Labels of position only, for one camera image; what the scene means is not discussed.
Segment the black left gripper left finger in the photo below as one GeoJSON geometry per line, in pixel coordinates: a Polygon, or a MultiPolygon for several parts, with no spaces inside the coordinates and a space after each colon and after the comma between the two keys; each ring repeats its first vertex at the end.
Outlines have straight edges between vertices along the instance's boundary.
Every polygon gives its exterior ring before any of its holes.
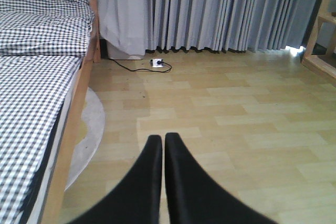
{"type": "Polygon", "coordinates": [[[115,188],[70,223],[159,223],[161,186],[162,139],[150,135],[115,188]]]}

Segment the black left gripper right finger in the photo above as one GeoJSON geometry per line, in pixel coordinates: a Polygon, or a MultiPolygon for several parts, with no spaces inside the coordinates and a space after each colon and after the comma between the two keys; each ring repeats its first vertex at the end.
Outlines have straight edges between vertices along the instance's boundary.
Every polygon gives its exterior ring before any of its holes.
{"type": "Polygon", "coordinates": [[[214,181],[178,133],[165,136],[165,188],[170,223],[274,223],[214,181]]]}

